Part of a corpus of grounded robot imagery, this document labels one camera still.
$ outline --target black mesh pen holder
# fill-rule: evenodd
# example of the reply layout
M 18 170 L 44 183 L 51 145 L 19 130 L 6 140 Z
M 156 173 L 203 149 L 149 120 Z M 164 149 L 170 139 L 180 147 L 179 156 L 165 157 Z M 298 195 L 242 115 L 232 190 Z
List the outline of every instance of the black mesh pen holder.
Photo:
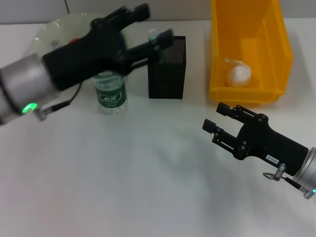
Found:
M 149 98 L 182 99 L 186 64 L 185 36 L 175 36 L 171 47 L 148 58 Z

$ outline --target green led light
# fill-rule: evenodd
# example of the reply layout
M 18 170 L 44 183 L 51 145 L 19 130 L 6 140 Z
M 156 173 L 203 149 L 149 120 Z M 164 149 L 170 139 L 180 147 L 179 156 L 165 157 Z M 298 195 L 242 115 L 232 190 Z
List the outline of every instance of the green led light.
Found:
M 30 103 L 22 110 L 22 113 L 26 114 L 30 111 L 33 111 L 38 105 L 36 103 Z

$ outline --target red object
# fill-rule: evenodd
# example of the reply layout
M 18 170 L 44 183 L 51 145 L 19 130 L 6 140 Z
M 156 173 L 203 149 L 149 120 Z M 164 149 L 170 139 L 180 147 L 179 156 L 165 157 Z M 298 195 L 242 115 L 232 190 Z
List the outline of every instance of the red object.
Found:
M 74 43 L 74 42 L 76 42 L 76 41 L 78 41 L 79 40 L 79 38 L 77 38 L 77 39 L 72 39 L 68 44 L 72 44 L 72 43 Z

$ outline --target water bottle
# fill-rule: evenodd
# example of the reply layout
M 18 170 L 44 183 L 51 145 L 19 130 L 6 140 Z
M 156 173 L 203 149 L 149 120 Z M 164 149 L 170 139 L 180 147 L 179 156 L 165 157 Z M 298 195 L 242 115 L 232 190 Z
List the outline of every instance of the water bottle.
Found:
M 118 114 L 127 108 L 125 76 L 116 72 L 102 72 L 92 78 L 101 110 L 108 115 Z

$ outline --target silver cylindrical joint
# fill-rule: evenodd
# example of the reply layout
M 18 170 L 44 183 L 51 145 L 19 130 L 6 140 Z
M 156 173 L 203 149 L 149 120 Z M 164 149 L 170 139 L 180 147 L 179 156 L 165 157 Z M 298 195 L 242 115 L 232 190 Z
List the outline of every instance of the silver cylindrical joint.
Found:
M 274 175 L 273 179 L 276 181 L 279 181 L 283 175 L 283 173 L 286 171 L 286 165 L 285 164 L 280 164 L 278 167 L 276 174 Z
M 310 149 L 293 180 L 311 192 L 316 190 L 316 148 Z
M 48 70 L 35 54 L 22 58 L 0 70 L 0 119 L 7 123 L 22 115 L 31 103 L 38 107 L 53 100 L 58 90 Z
M 304 197 L 306 199 L 310 199 L 312 196 L 314 196 L 314 192 L 312 190 L 308 190 L 306 193 L 304 193 Z

